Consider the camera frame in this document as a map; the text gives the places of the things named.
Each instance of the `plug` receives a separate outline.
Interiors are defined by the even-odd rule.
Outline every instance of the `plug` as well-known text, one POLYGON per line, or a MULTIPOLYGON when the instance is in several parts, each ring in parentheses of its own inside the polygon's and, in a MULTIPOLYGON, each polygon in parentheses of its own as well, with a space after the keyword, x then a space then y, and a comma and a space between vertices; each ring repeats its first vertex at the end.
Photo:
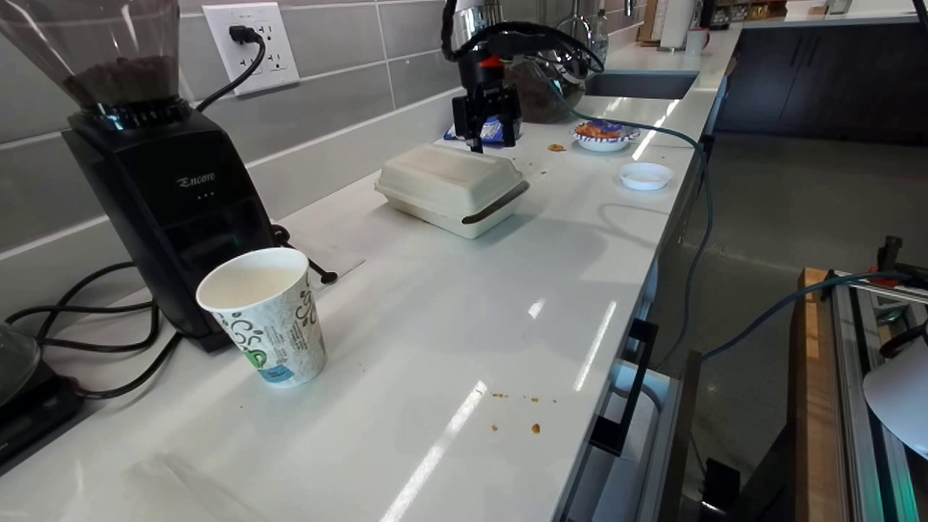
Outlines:
POLYGON ((264 42, 264 38, 250 26, 228 26, 228 38, 234 42, 264 42))

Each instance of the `black coffee grinder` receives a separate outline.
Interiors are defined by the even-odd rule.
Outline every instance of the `black coffee grinder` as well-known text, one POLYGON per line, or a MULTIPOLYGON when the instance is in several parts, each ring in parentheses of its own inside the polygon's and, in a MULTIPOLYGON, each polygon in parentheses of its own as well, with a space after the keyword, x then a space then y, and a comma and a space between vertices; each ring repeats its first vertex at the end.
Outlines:
POLYGON ((156 305, 218 350, 196 280, 283 238, 228 135, 177 96, 177 22, 177 0, 0 0, 0 31, 80 105, 63 138, 156 305))

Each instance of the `black device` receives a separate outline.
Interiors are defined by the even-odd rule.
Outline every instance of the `black device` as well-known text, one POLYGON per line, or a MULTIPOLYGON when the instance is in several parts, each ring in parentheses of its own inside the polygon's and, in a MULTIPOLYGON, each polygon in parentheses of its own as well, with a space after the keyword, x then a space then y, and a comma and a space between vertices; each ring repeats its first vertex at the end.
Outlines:
POLYGON ((459 64, 464 96, 453 97, 454 134, 469 151, 482 151, 482 128, 489 115, 502 125, 499 145, 515 145, 518 135, 518 96, 505 83, 505 58, 566 51, 556 66, 604 70, 604 61, 576 38, 540 22, 492 22, 482 26, 469 41, 453 50, 459 0, 446 0, 441 12, 441 51, 459 64))
POLYGON ((72 379, 31 369, 29 383, 0 406, 0 474, 86 414, 72 379))
POLYGON ((467 96, 453 97, 454 129, 469 151, 485 151, 482 128, 489 115, 502 125, 499 145, 509 147, 518 135, 518 96, 505 83, 505 64, 499 54, 467 54, 459 61, 467 96))
POLYGON ((221 261, 283 244, 231 138, 177 96, 177 0, 0 3, 0 31, 80 112, 63 138, 173 328, 231 345, 195 300, 221 261))
POLYGON ((119 121, 125 129, 79 112, 63 138, 170 325, 206 350, 225 348, 195 290, 212 267, 280 238, 215 121, 180 97, 150 112, 163 115, 137 128, 119 121))
POLYGON ((48 370, 29 332, 0 322, 0 474, 80 416, 72 379, 48 370))

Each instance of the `cabinet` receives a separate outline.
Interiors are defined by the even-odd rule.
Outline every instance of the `cabinet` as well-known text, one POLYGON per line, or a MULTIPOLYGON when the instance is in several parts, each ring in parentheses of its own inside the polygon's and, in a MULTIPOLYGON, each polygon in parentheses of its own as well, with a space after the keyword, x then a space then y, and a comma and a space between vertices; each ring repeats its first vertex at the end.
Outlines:
POLYGON ((781 128, 799 31, 743 31, 717 129, 763 134, 781 128))
POLYGON ((928 142, 928 38, 915 26, 747 29, 718 134, 928 142))

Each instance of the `white plastic container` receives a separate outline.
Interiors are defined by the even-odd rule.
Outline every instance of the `white plastic container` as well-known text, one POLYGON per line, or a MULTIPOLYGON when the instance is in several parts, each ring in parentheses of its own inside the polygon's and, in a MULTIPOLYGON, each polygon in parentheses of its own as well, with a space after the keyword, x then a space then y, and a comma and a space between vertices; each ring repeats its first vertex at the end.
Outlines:
POLYGON ((479 238, 514 215, 528 182, 509 160, 421 145, 389 160, 375 187, 411 218, 479 238))

